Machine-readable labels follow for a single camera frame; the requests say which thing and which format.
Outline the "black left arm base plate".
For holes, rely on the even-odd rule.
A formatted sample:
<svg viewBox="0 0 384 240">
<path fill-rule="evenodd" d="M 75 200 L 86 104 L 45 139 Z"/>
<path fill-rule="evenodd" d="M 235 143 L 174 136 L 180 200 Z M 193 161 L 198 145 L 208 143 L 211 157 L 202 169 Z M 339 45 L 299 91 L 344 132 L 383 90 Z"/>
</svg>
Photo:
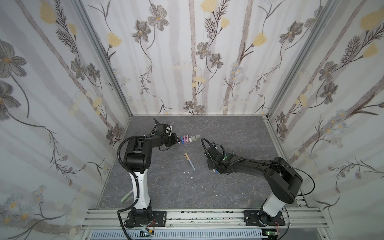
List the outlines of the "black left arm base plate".
<svg viewBox="0 0 384 240">
<path fill-rule="evenodd" d="M 152 211 L 133 209 L 128 213 L 124 226 L 128 229 L 134 227 L 165 227 L 167 220 L 166 211 Z"/>
</svg>

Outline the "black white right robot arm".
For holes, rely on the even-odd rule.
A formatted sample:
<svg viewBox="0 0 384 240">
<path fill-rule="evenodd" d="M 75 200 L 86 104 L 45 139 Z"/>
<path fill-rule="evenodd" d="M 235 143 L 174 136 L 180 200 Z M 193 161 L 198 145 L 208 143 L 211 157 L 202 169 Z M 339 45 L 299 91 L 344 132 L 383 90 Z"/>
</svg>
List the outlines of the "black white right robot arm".
<svg viewBox="0 0 384 240">
<path fill-rule="evenodd" d="M 284 226 L 282 209 L 293 204 L 303 183 L 303 178 L 283 158 L 253 160 L 240 157 L 210 144 L 204 148 L 204 155 L 210 170 L 229 175 L 241 173 L 265 179 L 272 193 L 258 211 L 244 211 L 247 226 Z"/>
</svg>

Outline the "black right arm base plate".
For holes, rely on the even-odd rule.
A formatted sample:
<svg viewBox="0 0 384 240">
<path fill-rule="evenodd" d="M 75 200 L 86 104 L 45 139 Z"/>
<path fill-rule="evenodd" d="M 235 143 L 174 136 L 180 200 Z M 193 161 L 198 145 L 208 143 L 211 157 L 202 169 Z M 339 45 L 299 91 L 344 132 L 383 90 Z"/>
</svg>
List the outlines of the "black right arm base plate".
<svg viewBox="0 0 384 240">
<path fill-rule="evenodd" d="M 277 227 L 285 226 L 286 222 L 284 220 L 283 214 L 281 211 L 275 217 L 271 217 L 263 211 L 244 211 L 244 222 L 246 226 L 256 226 L 256 227 Z"/>
</svg>

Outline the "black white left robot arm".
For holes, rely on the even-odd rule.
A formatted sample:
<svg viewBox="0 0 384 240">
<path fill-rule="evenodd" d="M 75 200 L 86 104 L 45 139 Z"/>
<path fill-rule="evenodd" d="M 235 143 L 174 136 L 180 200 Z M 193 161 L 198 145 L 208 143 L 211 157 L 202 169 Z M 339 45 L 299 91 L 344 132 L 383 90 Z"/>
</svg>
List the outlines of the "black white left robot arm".
<svg viewBox="0 0 384 240">
<path fill-rule="evenodd" d="M 158 121 L 155 121 L 150 134 L 132 136 L 125 140 L 127 147 L 123 166 L 131 176 L 134 196 L 134 204 L 128 216 L 129 226 L 152 223 L 153 212 L 148 192 L 148 169 L 152 161 L 152 151 L 161 146 L 169 149 L 178 142 L 179 138 L 173 133 L 173 127 Z"/>
</svg>

